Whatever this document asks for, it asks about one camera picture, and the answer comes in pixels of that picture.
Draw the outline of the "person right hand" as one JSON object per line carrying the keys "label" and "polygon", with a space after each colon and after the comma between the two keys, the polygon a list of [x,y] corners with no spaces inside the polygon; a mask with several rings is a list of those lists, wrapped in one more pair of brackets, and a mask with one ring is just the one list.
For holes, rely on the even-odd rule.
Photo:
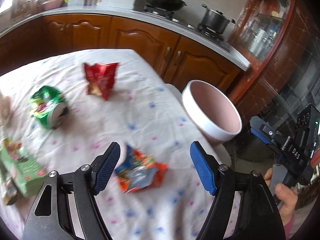
{"label": "person right hand", "polygon": [[274,189],[276,197],[282,202],[279,213],[283,226],[289,224],[298,200],[297,189],[289,189],[282,183],[278,183]]}

